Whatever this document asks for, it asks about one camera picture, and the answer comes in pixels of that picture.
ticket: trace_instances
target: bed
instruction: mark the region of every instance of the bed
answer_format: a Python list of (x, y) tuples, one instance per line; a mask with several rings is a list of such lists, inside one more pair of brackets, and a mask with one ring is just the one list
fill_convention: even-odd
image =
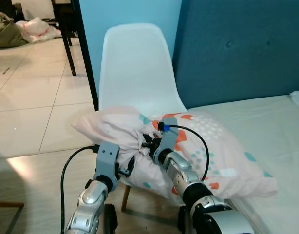
[(187, 108), (214, 114), (278, 180), (230, 201), (256, 234), (299, 234), (299, 0), (185, 0), (173, 67)]

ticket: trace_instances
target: pillow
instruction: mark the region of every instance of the pillow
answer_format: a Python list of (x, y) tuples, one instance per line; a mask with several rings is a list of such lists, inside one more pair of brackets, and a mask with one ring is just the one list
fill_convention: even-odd
[[(149, 156), (149, 149), (142, 148), (143, 134), (160, 136), (157, 124), (165, 117), (175, 117), (182, 125), (199, 133), (206, 141), (210, 162), (205, 185), (221, 198), (270, 196), (277, 190), (276, 180), (258, 165), (253, 155), (214, 117), (206, 112), (190, 111), (183, 114), (147, 118), (131, 107), (115, 107), (87, 114), (73, 126), (94, 144), (110, 141), (120, 147), (118, 163), (128, 166), (135, 156), (134, 170), (130, 177), (121, 177), (128, 185), (155, 192), (181, 203), (171, 179), (161, 166)], [(184, 157), (203, 176), (206, 152), (203, 143), (192, 133), (179, 129), (175, 151)]]

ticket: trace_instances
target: light blue wall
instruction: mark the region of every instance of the light blue wall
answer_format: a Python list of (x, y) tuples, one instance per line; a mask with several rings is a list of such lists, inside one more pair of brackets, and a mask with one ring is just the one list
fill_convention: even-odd
[(99, 90), (106, 31), (126, 23), (153, 23), (161, 28), (171, 56), (182, 0), (79, 0), (96, 90)]

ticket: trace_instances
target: olive green cloth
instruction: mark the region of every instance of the olive green cloth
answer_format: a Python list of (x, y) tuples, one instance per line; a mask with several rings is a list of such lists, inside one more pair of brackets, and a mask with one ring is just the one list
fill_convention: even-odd
[(26, 43), (13, 19), (0, 12), (0, 48), (16, 47)]

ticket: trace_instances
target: chair backrest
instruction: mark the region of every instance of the chair backrest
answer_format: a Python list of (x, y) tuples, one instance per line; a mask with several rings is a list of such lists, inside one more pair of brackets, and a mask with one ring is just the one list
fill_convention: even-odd
[(146, 116), (185, 112), (164, 35), (150, 23), (123, 24), (104, 37), (100, 110), (133, 106)]

